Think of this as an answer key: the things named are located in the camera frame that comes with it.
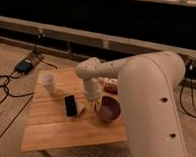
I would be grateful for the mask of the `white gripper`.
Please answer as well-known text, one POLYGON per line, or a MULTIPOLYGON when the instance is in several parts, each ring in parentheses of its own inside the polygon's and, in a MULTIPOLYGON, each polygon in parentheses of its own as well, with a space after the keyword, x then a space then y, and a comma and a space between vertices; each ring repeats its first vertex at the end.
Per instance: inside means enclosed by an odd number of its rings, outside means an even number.
POLYGON ((83 94, 86 97, 89 104, 93 105, 101 98, 100 83, 96 78, 90 78, 83 81, 84 91, 83 94))

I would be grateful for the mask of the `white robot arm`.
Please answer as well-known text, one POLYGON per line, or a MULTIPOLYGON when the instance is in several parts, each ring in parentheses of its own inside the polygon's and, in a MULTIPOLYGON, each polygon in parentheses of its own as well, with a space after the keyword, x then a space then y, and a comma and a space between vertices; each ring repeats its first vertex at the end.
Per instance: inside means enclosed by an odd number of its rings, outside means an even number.
POLYGON ((98 77, 118 80, 131 157, 187 157, 173 92, 184 74, 183 59, 172 51, 105 63, 92 57, 76 66, 89 101, 100 97, 98 77))

